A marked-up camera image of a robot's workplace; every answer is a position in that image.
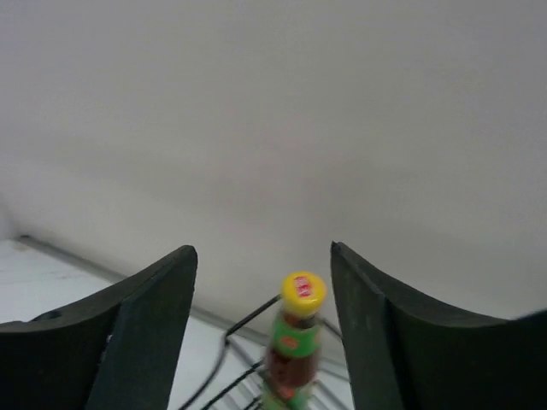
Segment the yellow cap sauce bottle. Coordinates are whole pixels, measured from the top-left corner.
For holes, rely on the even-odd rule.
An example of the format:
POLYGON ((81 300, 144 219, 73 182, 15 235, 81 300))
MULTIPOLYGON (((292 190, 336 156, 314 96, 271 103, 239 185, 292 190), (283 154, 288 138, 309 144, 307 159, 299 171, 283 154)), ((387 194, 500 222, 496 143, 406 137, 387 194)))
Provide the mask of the yellow cap sauce bottle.
POLYGON ((264 409, 308 407, 321 357, 319 312, 326 294, 326 284, 312 272, 294 272, 283 280, 265 354, 264 409))

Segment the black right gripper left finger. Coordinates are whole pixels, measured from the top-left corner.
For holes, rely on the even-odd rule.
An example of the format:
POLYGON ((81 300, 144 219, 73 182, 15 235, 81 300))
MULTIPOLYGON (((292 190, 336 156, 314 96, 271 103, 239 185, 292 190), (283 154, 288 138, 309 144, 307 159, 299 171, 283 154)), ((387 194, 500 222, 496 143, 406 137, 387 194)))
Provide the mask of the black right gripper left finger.
POLYGON ((165 409, 197 276, 182 246, 131 277, 1 325, 3 409, 165 409))

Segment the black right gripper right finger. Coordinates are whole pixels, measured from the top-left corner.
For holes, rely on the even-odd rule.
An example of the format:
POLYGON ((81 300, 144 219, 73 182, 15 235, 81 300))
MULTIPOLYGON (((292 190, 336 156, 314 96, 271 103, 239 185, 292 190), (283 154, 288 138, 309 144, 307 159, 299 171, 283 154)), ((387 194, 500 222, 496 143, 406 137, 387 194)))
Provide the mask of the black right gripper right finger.
POLYGON ((331 246, 331 277, 356 408, 545 408, 545 312, 454 307, 343 243, 331 246))

